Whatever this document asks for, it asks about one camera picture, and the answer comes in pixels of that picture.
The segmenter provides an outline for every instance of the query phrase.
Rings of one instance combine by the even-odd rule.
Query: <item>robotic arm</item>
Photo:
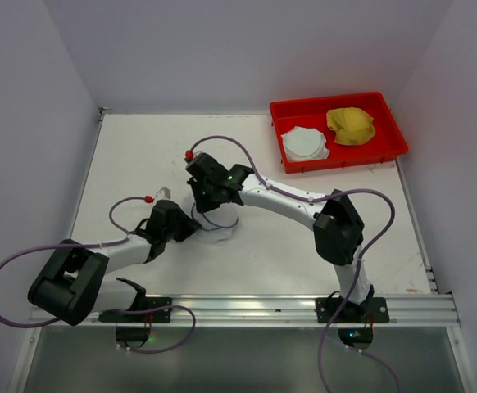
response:
[[[353,261],[357,260],[364,228],[347,196],[314,203],[324,195],[298,190],[268,178],[264,178],[267,181],[264,185],[259,183],[251,168],[234,165],[227,170],[206,153],[189,160],[186,170],[192,176],[188,184],[198,212],[206,213],[223,203],[255,206],[293,219],[313,231],[317,253],[334,265],[341,296],[346,296],[355,278]],[[309,203],[275,192],[271,186],[304,197]],[[34,280],[28,300],[73,326],[91,312],[149,309],[141,286],[124,278],[104,277],[105,274],[154,260],[165,250],[169,240],[182,242],[199,228],[200,224],[173,201],[157,201],[149,218],[130,233],[124,244],[95,250],[54,251]],[[358,314],[364,314],[373,293],[361,268],[348,305]]]

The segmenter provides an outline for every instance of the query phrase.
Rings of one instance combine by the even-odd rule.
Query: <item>glass panel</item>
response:
[[[185,333],[155,327],[149,348]],[[117,350],[112,327],[46,327],[28,393],[317,392],[316,328],[198,328],[183,347],[160,355]],[[347,352],[337,333],[325,344],[325,371],[337,392],[396,392],[388,371]],[[397,371],[405,392],[463,392],[445,328],[375,329],[370,351]]]

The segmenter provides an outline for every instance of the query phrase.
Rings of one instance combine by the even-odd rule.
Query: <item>gray wall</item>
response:
[[[267,111],[380,90],[394,102],[451,0],[45,0],[99,106]]]
[[[42,2],[0,1],[0,260],[66,234],[97,118]],[[21,294],[43,257],[18,260],[0,278],[7,316],[25,320]],[[0,324],[0,392],[23,337]]]
[[[453,3],[394,113],[435,275],[455,295],[477,376],[477,2]]]

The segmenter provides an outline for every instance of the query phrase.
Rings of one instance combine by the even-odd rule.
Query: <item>red plastic tray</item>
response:
[[[328,129],[326,112],[330,109],[356,107],[373,117],[375,136],[361,146],[344,146],[335,143],[335,133]],[[280,154],[287,174],[308,170],[344,168],[393,161],[408,151],[408,145],[395,123],[381,93],[358,93],[344,96],[308,98],[304,100],[279,101],[270,104],[273,126],[279,141]],[[284,152],[282,135],[300,126],[318,129],[326,136],[328,158],[322,160],[288,161]]]

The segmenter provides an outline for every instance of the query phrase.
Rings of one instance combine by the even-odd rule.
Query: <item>red cable connector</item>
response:
[[[195,155],[193,154],[192,151],[187,150],[187,151],[186,151],[186,157],[184,158],[184,161],[190,162],[190,161],[193,159],[194,156],[195,156]]]

